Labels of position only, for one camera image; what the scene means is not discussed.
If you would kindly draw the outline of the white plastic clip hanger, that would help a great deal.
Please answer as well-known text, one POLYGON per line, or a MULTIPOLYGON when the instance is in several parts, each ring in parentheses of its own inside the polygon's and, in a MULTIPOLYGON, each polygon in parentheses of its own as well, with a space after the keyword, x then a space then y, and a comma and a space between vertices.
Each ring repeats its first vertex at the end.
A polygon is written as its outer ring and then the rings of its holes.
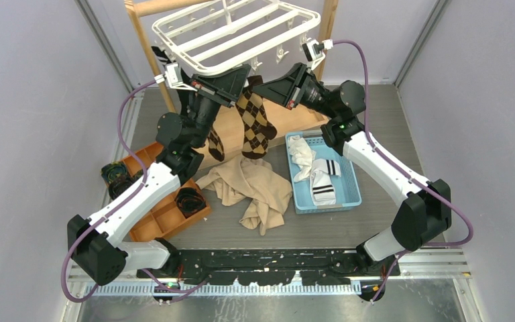
POLYGON ((281 63, 308 40, 320 13, 286 1, 208 1, 152 24, 161 48, 188 71, 215 75, 281 63))

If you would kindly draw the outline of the orange compartment tray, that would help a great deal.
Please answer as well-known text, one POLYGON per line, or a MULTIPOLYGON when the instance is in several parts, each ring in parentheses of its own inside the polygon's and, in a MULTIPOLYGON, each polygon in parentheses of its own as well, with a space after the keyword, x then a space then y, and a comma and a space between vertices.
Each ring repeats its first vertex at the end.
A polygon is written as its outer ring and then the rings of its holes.
MULTIPOLYGON (((162 150, 163 146, 154 142, 140 150, 137 150, 135 154, 147 167, 149 167, 162 150)), ((132 176, 141 170, 139 162, 131 156, 126 156, 121 159, 121 161, 126 166, 128 173, 132 176)), ((202 191, 193 179, 190 179, 180 188, 193 188, 200 196, 202 195, 202 191)), ((170 239, 211 213, 209 202, 202 197, 206 207, 199 211, 195 211, 193 214, 185 216, 185 213, 183 213, 180 207, 175 203, 175 198, 179 191, 180 189, 169 194, 167 197, 164 197, 130 229, 129 236, 133 242, 149 242, 158 237, 170 239)))

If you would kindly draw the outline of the light blue plastic basket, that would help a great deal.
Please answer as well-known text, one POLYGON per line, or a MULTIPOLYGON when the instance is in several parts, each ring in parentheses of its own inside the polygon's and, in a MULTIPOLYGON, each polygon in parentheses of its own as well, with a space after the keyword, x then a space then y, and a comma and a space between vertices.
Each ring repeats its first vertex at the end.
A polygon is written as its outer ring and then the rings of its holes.
POLYGON ((328 147, 319 130, 287 133, 285 142, 297 214, 348 211, 361 204, 352 162, 328 147), (308 176, 299 146, 312 153, 308 176))

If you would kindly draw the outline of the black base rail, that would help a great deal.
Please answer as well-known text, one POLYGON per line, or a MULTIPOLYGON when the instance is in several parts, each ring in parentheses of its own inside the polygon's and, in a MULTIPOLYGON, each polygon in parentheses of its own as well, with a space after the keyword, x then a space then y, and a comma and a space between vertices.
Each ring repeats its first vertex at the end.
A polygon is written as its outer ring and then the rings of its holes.
POLYGON ((287 285, 299 277, 305 286, 344 285, 353 277, 382 279, 395 257, 368 264, 355 250, 345 248, 278 249, 177 249, 160 269, 151 269, 158 280, 181 279, 186 284, 287 285))

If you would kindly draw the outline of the rolled dark patterned sock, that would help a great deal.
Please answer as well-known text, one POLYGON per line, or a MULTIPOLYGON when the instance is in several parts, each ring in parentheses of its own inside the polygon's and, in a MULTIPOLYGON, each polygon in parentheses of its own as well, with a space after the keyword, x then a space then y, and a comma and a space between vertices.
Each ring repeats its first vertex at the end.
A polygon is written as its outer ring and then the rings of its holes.
POLYGON ((110 185, 113 181, 118 179, 120 176, 128 176, 128 170, 124 162, 112 162, 106 164, 101 168, 101 177, 107 185, 110 185))

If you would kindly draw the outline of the beige crumpled cloth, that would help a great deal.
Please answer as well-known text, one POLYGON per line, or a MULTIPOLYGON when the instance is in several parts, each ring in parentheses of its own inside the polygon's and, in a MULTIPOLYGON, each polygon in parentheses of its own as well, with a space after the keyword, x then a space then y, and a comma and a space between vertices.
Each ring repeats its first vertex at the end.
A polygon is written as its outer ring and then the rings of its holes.
POLYGON ((293 195, 290 181, 275 173, 269 162, 242 155, 211 168, 196 184, 216 192, 224 206, 251 199, 239 223, 258 229, 260 235, 285 224, 284 214, 293 195))

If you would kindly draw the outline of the rolled dark green sock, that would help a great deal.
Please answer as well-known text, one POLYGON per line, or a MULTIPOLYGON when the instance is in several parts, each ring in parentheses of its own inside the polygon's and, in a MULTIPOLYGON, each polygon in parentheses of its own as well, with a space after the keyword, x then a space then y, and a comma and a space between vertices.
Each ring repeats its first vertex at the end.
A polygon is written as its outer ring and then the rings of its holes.
POLYGON ((115 200, 122 195, 134 182, 144 175, 143 170, 130 175, 129 173, 118 174, 115 178, 108 181, 108 194, 111 200, 115 200))

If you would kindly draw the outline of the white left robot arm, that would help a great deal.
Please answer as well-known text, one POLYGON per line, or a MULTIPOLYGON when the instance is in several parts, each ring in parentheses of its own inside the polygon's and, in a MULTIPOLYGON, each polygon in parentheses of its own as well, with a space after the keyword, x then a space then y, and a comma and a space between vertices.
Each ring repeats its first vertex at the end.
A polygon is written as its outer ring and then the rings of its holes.
POLYGON ((69 257, 96 285, 109 284, 126 270, 153 268, 164 278, 177 273, 178 258, 162 242, 123 239, 158 202, 194 176, 205 158, 197 150, 220 108, 237 102, 250 70, 250 65, 241 64, 213 76, 192 75, 187 87, 193 95, 190 111, 161 116, 156 141, 163 150, 143 177, 105 208, 86 219, 75 215, 68 222, 69 257))

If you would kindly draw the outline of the brown argyle sock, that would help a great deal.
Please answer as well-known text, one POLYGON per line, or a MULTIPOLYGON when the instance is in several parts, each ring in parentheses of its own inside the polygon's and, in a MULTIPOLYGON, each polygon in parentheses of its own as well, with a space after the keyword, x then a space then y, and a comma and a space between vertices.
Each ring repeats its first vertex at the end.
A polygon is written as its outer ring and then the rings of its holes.
POLYGON ((216 132, 216 130, 211 127, 210 132, 208 134, 208 151, 209 154, 217 161, 223 162, 225 159, 224 145, 216 132))
POLYGON ((268 120, 262 96, 253 88, 263 83, 261 75, 250 76, 235 108, 243 122, 241 154, 249 159, 263 158, 268 152, 270 140, 277 136, 276 127, 268 120))

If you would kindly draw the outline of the rolled black sock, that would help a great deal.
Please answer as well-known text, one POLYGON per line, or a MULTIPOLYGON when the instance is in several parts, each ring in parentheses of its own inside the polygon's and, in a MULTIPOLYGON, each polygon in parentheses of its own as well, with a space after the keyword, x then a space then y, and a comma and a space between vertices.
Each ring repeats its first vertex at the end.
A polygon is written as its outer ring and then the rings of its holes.
POLYGON ((207 206, 204 197, 191 187, 181 188, 174 201, 185 218, 193 216, 207 206))

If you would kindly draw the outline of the white black-striped sock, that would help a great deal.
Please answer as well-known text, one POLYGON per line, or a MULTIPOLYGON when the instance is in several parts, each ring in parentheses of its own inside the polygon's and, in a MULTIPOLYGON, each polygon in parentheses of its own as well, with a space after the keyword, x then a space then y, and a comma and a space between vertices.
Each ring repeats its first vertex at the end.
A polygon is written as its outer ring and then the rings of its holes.
POLYGON ((341 176, 341 167, 338 162, 322 158, 313 161, 309 178, 313 205, 319 207, 336 204, 336 190, 331 180, 333 176, 341 176))

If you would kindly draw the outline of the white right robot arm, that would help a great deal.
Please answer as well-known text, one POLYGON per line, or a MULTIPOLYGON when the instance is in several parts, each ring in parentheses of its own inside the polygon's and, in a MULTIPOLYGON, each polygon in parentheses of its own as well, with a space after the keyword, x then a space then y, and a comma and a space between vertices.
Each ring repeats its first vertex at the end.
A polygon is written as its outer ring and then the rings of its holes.
POLYGON ((389 228, 356 247, 357 269, 375 274, 383 260, 403 251, 415 251, 451 227, 449 185, 434 182, 403 165, 368 133, 358 114, 366 109, 365 90, 347 80, 327 89, 310 68, 296 63, 281 78, 256 85, 253 92, 287 109, 303 105, 329 118, 321 126, 328 147, 360 166, 398 206, 389 228))

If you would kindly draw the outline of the black white-striped sock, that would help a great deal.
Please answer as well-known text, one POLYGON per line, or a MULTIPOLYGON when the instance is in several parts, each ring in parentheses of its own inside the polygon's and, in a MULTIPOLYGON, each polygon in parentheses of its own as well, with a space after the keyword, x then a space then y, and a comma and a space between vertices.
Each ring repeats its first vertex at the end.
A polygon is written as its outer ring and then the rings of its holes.
POLYGON ((152 46, 151 49, 154 56, 162 66, 166 66, 174 62, 173 59, 169 58, 167 53, 164 50, 161 50, 158 46, 152 46))

